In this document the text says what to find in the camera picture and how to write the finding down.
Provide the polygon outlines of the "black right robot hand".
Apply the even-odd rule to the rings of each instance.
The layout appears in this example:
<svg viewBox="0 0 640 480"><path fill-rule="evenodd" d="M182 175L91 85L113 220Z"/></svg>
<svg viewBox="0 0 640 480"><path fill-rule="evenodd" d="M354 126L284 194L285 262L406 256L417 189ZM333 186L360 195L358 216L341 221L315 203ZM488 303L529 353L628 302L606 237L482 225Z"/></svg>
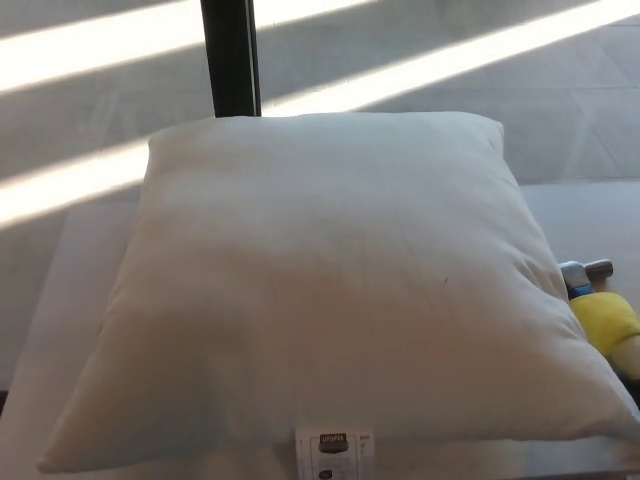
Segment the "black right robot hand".
<svg viewBox="0 0 640 480"><path fill-rule="evenodd" d="M624 385L625 389L633 398L634 402L636 404L639 404L640 403L640 381L638 379L633 379L629 375L622 372L620 372L618 376L620 381Z"/></svg>

